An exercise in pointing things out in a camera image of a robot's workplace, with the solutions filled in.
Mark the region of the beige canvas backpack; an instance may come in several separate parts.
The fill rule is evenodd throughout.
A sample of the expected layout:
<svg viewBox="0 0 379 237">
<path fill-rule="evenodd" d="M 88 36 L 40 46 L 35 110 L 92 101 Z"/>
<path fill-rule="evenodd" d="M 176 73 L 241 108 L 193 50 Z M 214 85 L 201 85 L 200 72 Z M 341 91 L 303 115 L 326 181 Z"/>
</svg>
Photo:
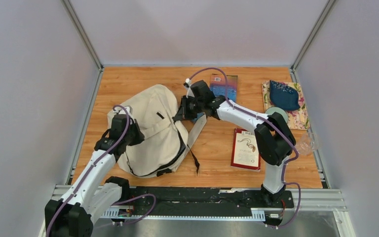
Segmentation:
<svg viewBox="0 0 379 237">
<path fill-rule="evenodd" d="M 121 104 L 132 108 L 145 139 L 128 146 L 117 161 L 125 172 L 139 178 L 159 177 L 177 171 L 207 123 L 202 115 L 188 131 L 172 117 L 179 106 L 174 93 L 162 84 L 151 86 Z"/>
</svg>

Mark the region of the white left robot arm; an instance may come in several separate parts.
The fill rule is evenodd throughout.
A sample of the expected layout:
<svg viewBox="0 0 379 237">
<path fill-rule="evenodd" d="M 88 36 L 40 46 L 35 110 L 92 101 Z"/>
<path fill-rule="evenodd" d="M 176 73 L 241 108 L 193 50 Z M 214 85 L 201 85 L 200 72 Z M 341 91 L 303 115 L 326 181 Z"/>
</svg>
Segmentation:
<svg viewBox="0 0 379 237">
<path fill-rule="evenodd" d="M 115 202 L 124 205 L 131 191 L 114 178 L 97 189 L 107 172 L 128 146 L 142 143 L 144 135 L 129 108 L 118 106 L 110 128 L 97 141 L 91 159 L 74 184 L 58 199 L 45 206 L 47 237 L 89 237 L 95 222 Z"/>
</svg>

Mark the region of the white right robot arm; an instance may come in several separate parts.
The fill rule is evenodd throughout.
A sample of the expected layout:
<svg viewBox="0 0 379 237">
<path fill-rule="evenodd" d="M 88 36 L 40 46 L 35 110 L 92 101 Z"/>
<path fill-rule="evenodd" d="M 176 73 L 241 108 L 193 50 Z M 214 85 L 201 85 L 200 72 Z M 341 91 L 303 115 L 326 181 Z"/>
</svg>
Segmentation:
<svg viewBox="0 0 379 237">
<path fill-rule="evenodd" d="M 187 94 L 181 98 L 174 121 L 193 120 L 203 113 L 217 120 L 233 123 L 249 132 L 256 139 L 259 154 L 266 164 L 262 184 L 262 201 L 266 206 L 276 206 L 281 201 L 281 192 L 286 188 L 284 180 L 286 164 L 290 155 L 299 156 L 296 140 L 282 115 L 259 113 L 247 109 L 223 95 L 215 96 L 206 82 L 195 83 L 186 79 Z"/>
</svg>

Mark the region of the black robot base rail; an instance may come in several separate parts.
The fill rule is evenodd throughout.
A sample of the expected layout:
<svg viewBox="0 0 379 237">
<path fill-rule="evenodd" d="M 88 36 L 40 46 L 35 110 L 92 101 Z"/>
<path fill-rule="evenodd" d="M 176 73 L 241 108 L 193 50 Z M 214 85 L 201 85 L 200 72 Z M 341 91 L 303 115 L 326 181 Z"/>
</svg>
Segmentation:
<svg viewBox="0 0 379 237">
<path fill-rule="evenodd" d="M 145 187 L 130 188 L 129 203 L 113 205 L 102 215 L 115 222 L 145 219 L 282 220 L 295 207 L 290 191 L 277 198 L 260 189 Z"/>
</svg>

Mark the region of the blue sunset cover book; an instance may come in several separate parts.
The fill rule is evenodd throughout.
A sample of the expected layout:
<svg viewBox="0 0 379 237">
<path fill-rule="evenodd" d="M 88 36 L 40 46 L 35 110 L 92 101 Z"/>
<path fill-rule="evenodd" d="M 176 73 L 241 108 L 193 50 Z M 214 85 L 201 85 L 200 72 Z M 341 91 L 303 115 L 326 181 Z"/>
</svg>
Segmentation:
<svg viewBox="0 0 379 237">
<path fill-rule="evenodd" d="M 229 75 L 227 79 L 223 75 L 212 74 L 207 83 L 211 91 L 216 97 L 221 97 L 221 104 L 226 101 L 226 98 L 236 101 L 237 98 L 237 76 Z M 204 113 L 199 113 L 196 119 L 191 120 L 195 123 Z"/>
</svg>

